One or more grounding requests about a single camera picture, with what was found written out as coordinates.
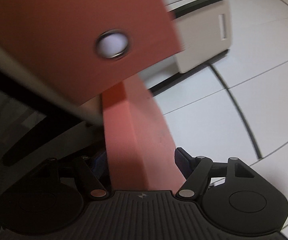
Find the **right beige folding chair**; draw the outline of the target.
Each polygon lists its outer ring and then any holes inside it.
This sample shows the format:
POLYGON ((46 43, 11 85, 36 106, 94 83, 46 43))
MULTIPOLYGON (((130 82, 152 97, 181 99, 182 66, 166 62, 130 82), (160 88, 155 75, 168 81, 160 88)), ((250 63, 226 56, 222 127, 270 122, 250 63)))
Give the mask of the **right beige folding chair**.
POLYGON ((175 54, 178 72, 149 90, 156 96, 222 59, 232 45, 228 0, 195 0, 170 11, 183 42, 175 54))

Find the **pink shoe box lid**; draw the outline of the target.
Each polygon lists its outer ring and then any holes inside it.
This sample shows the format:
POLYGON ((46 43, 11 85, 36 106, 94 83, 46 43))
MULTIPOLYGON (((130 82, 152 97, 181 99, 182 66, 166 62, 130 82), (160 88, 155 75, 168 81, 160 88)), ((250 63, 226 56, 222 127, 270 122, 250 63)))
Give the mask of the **pink shoe box lid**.
POLYGON ((114 190, 178 189, 175 143, 160 108, 138 75, 102 94, 104 134, 114 190))

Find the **pink shoe box base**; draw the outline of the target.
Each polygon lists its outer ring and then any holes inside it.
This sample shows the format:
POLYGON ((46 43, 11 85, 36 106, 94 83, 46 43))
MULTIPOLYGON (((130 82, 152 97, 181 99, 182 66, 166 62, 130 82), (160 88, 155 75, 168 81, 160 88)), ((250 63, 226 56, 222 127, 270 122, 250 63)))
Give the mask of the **pink shoe box base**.
POLYGON ((181 49, 163 0, 0 0, 0 47, 77 105, 181 49))

